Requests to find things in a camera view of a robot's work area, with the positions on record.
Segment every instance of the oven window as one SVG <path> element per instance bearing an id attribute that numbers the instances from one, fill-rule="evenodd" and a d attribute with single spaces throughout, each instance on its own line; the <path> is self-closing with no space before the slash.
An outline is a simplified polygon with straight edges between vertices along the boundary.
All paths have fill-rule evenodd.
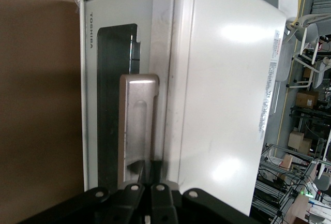
<path id="1" fill-rule="evenodd" d="M 97 36 L 98 186 L 111 191 L 117 190 L 119 78 L 139 73 L 137 28 L 103 27 Z"/>

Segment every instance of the screw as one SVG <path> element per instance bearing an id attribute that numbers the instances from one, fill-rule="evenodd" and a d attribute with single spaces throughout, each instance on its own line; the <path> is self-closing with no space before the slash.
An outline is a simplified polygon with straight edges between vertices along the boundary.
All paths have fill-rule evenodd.
<path id="1" fill-rule="evenodd" d="M 102 191 L 96 192 L 95 196 L 96 197 L 103 197 L 104 193 Z"/>
<path id="2" fill-rule="evenodd" d="M 198 197 L 198 193 L 196 193 L 195 191 L 188 192 L 188 195 L 192 198 L 197 198 Z"/>
<path id="3" fill-rule="evenodd" d="M 158 191 L 163 191 L 165 189 L 165 187 L 162 184 L 159 184 L 158 186 L 156 186 L 156 189 Z"/>
<path id="4" fill-rule="evenodd" d="M 131 190 L 138 190 L 139 189 L 139 186 L 138 185 L 132 185 L 131 186 Z"/>

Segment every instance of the cardboard wall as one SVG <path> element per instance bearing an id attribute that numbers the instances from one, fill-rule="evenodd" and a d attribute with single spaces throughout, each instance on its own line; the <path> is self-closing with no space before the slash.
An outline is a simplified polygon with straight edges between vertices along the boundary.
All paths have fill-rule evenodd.
<path id="1" fill-rule="evenodd" d="M 0 0 L 0 223 L 83 191 L 73 0 Z"/>

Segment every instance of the silver handle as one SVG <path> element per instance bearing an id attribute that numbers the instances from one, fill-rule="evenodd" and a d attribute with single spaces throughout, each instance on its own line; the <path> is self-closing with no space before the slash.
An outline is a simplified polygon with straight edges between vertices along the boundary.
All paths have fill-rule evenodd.
<path id="1" fill-rule="evenodd" d="M 131 165 L 151 159 L 152 124 L 159 80 L 154 74 L 122 75 L 119 82 L 118 185 L 137 180 Z"/>

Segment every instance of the oven door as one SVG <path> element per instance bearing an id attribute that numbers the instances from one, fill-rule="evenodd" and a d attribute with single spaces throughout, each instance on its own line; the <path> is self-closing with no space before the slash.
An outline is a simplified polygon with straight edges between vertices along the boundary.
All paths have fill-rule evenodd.
<path id="1" fill-rule="evenodd" d="M 82 118 L 85 189 L 117 189 L 119 78 L 148 73 L 153 0 L 85 0 Z"/>

